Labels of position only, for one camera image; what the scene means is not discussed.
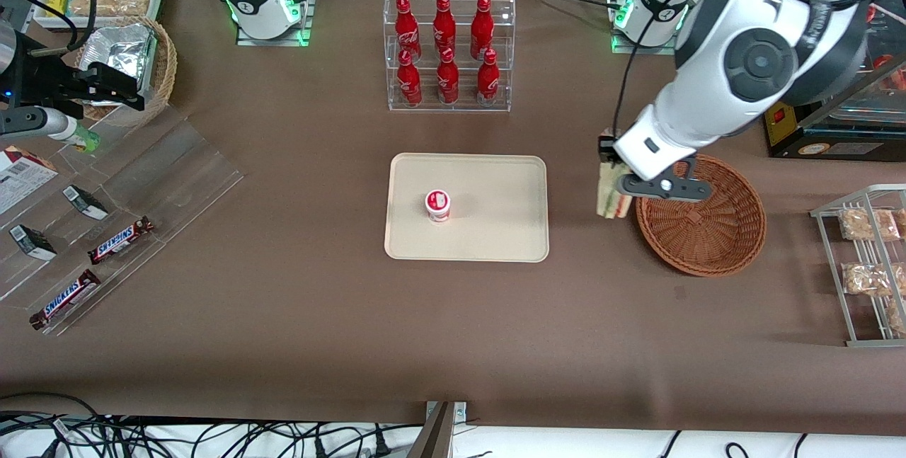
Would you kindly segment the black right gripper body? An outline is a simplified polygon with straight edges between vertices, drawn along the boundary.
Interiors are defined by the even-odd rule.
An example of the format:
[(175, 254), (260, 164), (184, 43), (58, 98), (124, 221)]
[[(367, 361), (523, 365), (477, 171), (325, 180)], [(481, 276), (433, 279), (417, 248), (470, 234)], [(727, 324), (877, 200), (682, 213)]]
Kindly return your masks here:
[(13, 58), (13, 99), (17, 103), (83, 98), (88, 85), (79, 70), (69, 67), (58, 56), (35, 57), (32, 49), (42, 48), (32, 39), (18, 39)]

